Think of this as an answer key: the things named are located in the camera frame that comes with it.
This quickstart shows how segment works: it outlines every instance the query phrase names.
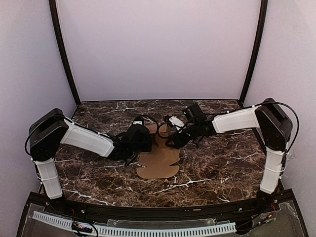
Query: white backdrop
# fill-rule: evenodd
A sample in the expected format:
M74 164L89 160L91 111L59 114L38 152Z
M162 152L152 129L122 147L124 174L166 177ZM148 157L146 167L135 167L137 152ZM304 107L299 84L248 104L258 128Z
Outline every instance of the white backdrop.
M81 100L237 99L260 0L58 0Z

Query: black metal frame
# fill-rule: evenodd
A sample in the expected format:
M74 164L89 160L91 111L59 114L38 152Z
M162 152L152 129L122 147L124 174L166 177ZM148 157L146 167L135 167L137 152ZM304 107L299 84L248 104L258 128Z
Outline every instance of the black metal frame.
M279 209L278 204L292 200L305 237L308 237L306 226L302 217L302 213L297 204L293 191L280 190L276 195L278 200L275 207ZM254 214L253 207L255 205L255 198L235 201L230 203L223 203L217 205L207 206L193 206L193 207L169 207L169 208L138 208L138 207L116 207L106 205L88 204L77 201L63 200L58 203L56 200L49 200L47 196L30 192L28 200L24 206L22 217L20 220L17 237L21 237L25 219L31 203L45 207L45 211L55 213L46 203L50 202L54 207L63 212L63 208L73 208L77 213L77 217L83 218L91 222L106 223L109 219L113 220L133 220L133 221L185 221L198 220L207 218L216 218L217 222L227 221L243 223L251 218Z
M73 98L74 98L75 103L78 107L81 104L81 101L79 98L79 94L78 94L76 84L75 84L73 75L71 73L69 61L67 58L67 53L66 53L66 49L65 49L65 45L64 45L64 41L63 41L63 36L61 33L60 24L59 24L56 0L49 0L49 7L50 7L50 14L51 14L51 19L53 21L53 26L54 26L56 40L57 40L57 44L58 44L58 48L59 48L60 57L61 57L61 60L63 62L64 70L66 73L66 77L68 80L68 84L69 84L71 93L73 94Z
M59 48L59 53L60 57L62 59L63 65L64 65L64 70L67 76L67 80L69 83L70 90L73 94L73 98L76 102L77 107L80 105L81 100L79 98L78 90L76 88L76 84L70 69L69 65L69 60L67 57L67 53L65 50L65 45L64 45L64 40L63 36L61 33L61 28L60 28L60 23L59 23L59 18L58 18L58 12L57 12L57 6L56 6L56 0L49 0L49 6L50 6L50 13L51 13L51 18L52 22L54 25L54 30L55 30L55 35L56 35L56 40ZM239 98L240 104L244 104L252 74L256 65L257 61L257 56L260 48L260 42L262 38L262 33L263 33L263 27L265 24L265 19L266 19L266 13L267 13L267 7L268 7L268 0L261 0L261 7L260 7L260 14L259 14L259 20L258 20L258 26L257 26L257 32L256 32L256 37L255 37L255 42L253 45L252 53L251 53L251 58L248 66L248 71L247 75L245 78L245 82L241 91L241 95Z

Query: white arm segment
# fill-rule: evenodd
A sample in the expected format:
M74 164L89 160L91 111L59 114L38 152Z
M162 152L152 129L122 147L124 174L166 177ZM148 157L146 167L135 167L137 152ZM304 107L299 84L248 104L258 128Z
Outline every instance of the white arm segment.
M76 126L65 120L69 126L66 134L61 140L61 144L68 144L75 147L94 152L102 157L107 157L113 151L113 141L104 136L98 135L87 129Z
M255 114L255 110L257 108L258 106L228 113L226 115L216 116L213 120L215 131L217 133L224 133L237 129L260 127ZM267 157L263 178L260 184L260 190L268 194L272 194L278 184L284 152L274 151L268 147L266 148Z
M237 129L259 127L255 115L255 110L258 107L259 106L216 116L213 120L215 131L217 133L223 133Z
M65 123L69 128L61 140L61 144L80 147L102 157L109 156L114 149L111 139L76 126L74 123L70 123L66 120ZM50 199L60 198L63 195L63 191L59 183L54 158L46 161L35 161L35 164L39 170L40 178L45 187L47 196Z

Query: black bar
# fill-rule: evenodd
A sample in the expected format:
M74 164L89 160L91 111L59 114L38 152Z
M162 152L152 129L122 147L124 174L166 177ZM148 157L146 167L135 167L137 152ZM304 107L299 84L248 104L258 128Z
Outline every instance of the black bar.
M75 85L73 75L72 75L71 70L70 70L70 66L69 66L69 62L68 62L68 58L67 58L67 54L66 54L66 50L65 50L65 45L64 45L64 41L63 41L63 36L61 34L58 13L57 13L56 0L49 0L49 7L50 7L51 19L52 19L53 25L54 25L54 31L55 31L55 35L56 35L58 48L59 48L59 53L60 53L60 57L61 57L61 60L63 62L63 65L64 65L66 77L67 77L67 80L68 80L68 83L70 86L70 90L73 94L75 103L77 106L79 106L81 104L81 101L79 98L79 94L78 94L78 91L77 91L77 88Z
M253 44L253 49L252 49L252 54L249 62L249 67L246 75L245 82L243 84L243 88L241 91L241 95L239 98L239 101L241 104L245 102L246 95L250 86L251 78L253 71L255 69L257 57L258 57L258 52L260 48L260 43L261 43L261 38L262 38L262 33L263 33L263 27L265 24L265 19L266 19L266 13L267 13L267 7L268 7L268 0L261 0L261 6L260 6L260 14L259 14L259 20L258 20L258 26L257 26L257 33L256 33L256 38L255 42Z

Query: marble tabletop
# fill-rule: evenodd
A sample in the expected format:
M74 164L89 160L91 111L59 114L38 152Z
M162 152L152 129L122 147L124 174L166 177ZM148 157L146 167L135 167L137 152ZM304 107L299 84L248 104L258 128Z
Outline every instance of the marble tabletop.
M74 121L111 135L126 131L140 114L162 122L198 103L205 113L238 108L234 100L148 100L83 102ZM137 161L125 167L92 152L61 145L55 157L65 197L86 203L129 207L210 205L254 198L263 175L265 155L251 129L203 139L199 148L180 150L180 171L172 178L137 176Z

